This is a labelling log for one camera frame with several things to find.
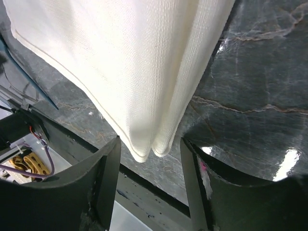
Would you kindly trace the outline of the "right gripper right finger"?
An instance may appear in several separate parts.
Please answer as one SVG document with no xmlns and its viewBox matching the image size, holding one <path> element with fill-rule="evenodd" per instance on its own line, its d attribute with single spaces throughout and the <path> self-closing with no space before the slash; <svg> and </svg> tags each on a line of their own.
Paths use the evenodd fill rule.
<svg viewBox="0 0 308 231">
<path fill-rule="evenodd" d="M 308 177 L 269 181 L 245 174 L 180 141 L 182 169 L 195 231 L 305 231 Z"/>
</svg>

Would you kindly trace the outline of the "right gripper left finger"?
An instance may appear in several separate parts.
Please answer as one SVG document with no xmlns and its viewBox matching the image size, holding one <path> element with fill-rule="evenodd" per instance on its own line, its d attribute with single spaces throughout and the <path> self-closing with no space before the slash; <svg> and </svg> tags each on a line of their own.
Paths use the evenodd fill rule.
<svg viewBox="0 0 308 231">
<path fill-rule="evenodd" d="M 0 183 L 3 231 L 107 231 L 120 167 L 121 140 L 40 182 Z"/>
</svg>

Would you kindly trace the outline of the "white cloth napkin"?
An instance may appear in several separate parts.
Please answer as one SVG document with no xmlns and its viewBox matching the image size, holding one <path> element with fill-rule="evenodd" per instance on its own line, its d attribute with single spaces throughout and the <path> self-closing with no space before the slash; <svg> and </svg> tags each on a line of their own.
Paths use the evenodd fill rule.
<svg viewBox="0 0 308 231">
<path fill-rule="evenodd" d="M 82 89 L 134 159 L 163 157 L 232 0 L 6 0 L 15 39 Z"/>
</svg>

